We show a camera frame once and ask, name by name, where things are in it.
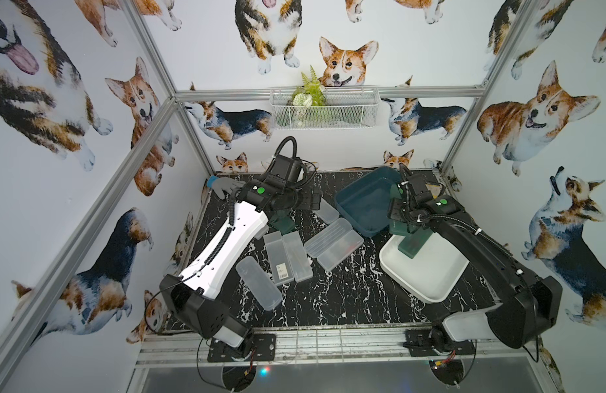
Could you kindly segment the dark green case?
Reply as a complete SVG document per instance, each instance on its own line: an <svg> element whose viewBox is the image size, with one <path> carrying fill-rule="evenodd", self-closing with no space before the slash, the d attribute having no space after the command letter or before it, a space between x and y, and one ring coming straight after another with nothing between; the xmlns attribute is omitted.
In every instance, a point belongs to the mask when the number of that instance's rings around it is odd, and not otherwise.
<svg viewBox="0 0 606 393"><path fill-rule="evenodd" d="M398 250L407 257L414 259L432 234L431 229L417 229L413 234L407 234L404 237L399 243Z"/></svg>
<svg viewBox="0 0 606 393"><path fill-rule="evenodd" d="M296 223L287 211L277 211L269 219L269 226L284 235L294 231Z"/></svg>
<svg viewBox="0 0 606 393"><path fill-rule="evenodd" d="M402 211L404 208L402 192L403 190L397 184L391 185L388 219L389 232L393 235L404 237L408 234L408 225L404 221L402 215Z"/></svg>

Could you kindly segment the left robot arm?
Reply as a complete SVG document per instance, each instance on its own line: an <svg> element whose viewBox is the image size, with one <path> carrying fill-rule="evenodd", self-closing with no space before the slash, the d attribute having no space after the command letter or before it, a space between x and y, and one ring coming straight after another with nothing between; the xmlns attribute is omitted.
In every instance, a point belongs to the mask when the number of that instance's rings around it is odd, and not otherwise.
<svg viewBox="0 0 606 393"><path fill-rule="evenodd" d="M229 215L201 254L177 275L167 274L160 283L165 306L171 314L205 339L216 339L248 353L251 330L216 300L242 252L277 211L317 210L321 189L312 183L288 183L279 188L268 179L244 183L212 176L206 186L220 198L228 197Z"/></svg>

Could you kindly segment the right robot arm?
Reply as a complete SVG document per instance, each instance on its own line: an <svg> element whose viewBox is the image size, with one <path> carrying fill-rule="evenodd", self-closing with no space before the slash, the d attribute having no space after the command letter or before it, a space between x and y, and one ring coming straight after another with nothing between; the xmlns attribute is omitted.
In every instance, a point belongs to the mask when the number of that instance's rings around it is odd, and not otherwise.
<svg viewBox="0 0 606 393"><path fill-rule="evenodd" d="M542 278L506 250L475 222L450 195L432 196L426 179L400 167L402 202L393 203L401 221L429 229L455 247L495 291L491 308L448 314L433 323L432 345L444 351L455 342L499 340L513 349L536 341L557 323L563 288L553 277Z"/></svg>

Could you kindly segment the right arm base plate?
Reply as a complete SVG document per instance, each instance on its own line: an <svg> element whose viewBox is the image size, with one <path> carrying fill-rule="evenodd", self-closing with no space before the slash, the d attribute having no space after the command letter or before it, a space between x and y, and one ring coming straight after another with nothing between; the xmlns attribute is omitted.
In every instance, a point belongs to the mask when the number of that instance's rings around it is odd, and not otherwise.
<svg viewBox="0 0 606 393"><path fill-rule="evenodd" d="M472 341L454 342L438 327L405 330L402 346L416 357L472 355L476 350Z"/></svg>

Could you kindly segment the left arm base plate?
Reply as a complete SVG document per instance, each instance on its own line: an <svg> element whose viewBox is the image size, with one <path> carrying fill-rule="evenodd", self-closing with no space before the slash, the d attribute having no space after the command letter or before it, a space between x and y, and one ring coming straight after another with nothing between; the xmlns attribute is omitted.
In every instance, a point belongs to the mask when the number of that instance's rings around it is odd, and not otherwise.
<svg viewBox="0 0 606 393"><path fill-rule="evenodd" d="M207 356L209 363L229 363L239 361L273 361L275 359L277 336L271 333L252 333L238 347L213 340Z"/></svg>

